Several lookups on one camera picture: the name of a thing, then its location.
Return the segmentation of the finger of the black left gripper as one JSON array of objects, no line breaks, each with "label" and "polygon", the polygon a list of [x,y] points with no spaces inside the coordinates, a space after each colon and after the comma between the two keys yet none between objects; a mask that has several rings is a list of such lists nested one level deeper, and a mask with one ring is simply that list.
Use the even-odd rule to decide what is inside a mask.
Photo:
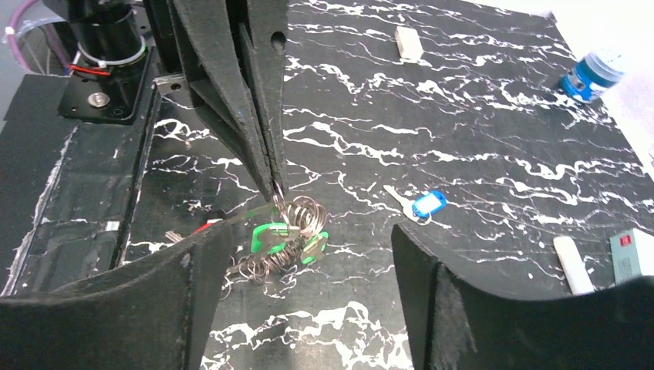
[{"label": "finger of the black left gripper", "polygon": [[225,1],[168,3],[182,70],[197,115],[242,162],[261,195],[273,194],[271,169],[244,82]]},{"label": "finger of the black left gripper", "polygon": [[258,114],[271,175],[271,192],[287,190],[288,173],[282,133],[287,1],[246,1],[247,24],[241,40],[249,86]]}]

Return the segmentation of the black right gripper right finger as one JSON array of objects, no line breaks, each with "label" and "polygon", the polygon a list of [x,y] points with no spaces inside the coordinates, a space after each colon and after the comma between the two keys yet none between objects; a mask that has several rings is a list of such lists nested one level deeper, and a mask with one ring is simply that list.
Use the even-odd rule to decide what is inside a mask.
[{"label": "black right gripper right finger", "polygon": [[559,296],[407,224],[391,233],[416,369],[651,369],[653,279]]}]

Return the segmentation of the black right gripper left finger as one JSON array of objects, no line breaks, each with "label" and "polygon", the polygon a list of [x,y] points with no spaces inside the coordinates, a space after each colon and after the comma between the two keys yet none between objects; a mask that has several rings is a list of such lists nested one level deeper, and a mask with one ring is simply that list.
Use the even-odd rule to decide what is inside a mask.
[{"label": "black right gripper left finger", "polygon": [[218,222],[48,293],[1,299],[3,369],[198,369],[234,247]]}]

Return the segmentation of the key with green tag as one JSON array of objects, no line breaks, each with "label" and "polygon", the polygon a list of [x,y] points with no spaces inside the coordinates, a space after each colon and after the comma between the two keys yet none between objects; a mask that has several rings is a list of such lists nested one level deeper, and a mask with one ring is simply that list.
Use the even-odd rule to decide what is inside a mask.
[{"label": "key with green tag", "polygon": [[283,250],[285,245],[300,235],[300,227],[286,223],[263,224],[253,230],[251,253],[274,254]]},{"label": "key with green tag", "polygon": [[310,264],[313,261],[320,260],[324,257],[324,250],[329,239],[329,233],[322,231],[309,239],[300,254],[300,261],[303,264]]}]

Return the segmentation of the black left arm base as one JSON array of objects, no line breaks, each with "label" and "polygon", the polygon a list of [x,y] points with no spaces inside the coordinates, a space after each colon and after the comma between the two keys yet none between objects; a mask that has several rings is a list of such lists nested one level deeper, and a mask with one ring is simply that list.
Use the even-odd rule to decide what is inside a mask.
[{"label": "black left arm base", "polygon": [[93,68],[83,62],[72,67],[58,114],[85,123],[131,125],[153,101],[152,71],[157,51],[128,66]]}]

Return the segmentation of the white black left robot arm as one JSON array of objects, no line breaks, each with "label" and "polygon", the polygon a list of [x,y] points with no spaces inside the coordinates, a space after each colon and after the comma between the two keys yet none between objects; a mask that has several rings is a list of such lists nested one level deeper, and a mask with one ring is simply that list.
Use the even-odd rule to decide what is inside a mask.
[{"label": "white black left robot arm", "polygon": [[[49,1],[84,59],[120,72],[145,38],[128,1]],[[261,195],[287,190],[282,138],[286,1],[146,1],[160,61],[179,72],[197,115],[244,164]]]}]

